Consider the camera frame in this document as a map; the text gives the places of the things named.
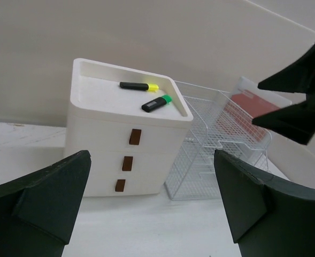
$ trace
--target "highlighter cap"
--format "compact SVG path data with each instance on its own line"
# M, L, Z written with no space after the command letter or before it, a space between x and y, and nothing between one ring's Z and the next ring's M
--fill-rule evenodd
M158 85L156 84L148 84L148 91L156 92L159 89Z
M167 103L170 103L173 100L169 95L163 95L161 97L166 100Z

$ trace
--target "transparent desk organizer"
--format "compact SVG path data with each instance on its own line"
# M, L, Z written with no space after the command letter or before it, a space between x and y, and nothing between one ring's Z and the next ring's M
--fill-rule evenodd
M194 120L165 182L172 200L220 198L213 165L216 149L268 170L266 148L271 142L270 132L253 126L252 117L229 98L229 93L176 84Z

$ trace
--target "highlighter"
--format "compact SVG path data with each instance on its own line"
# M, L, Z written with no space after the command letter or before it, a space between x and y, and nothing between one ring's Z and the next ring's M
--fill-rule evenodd
M119 86L123 89L140 90L156 92L158 90L158 85L148 84L148 83L132 83L132 82L121 82Z
M142 105L142 110L146 112L151 112L170 103L171 101L172 98L169 95L163 95Z

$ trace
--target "marble surface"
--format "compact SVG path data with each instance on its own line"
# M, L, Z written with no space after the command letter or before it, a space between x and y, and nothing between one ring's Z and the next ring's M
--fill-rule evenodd
M64 135L61 127L0 123L0 184L59 161ZM63 254L80 256L241 255L220 200L171 201L163 188L157 195L84 198Z

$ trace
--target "green highlighter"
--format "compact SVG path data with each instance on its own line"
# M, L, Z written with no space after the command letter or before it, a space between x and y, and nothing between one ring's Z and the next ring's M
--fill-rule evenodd
M169 95L163 95L148 103L142 105L142 110L146 112L152 112L166 104L170 103L173 99Z

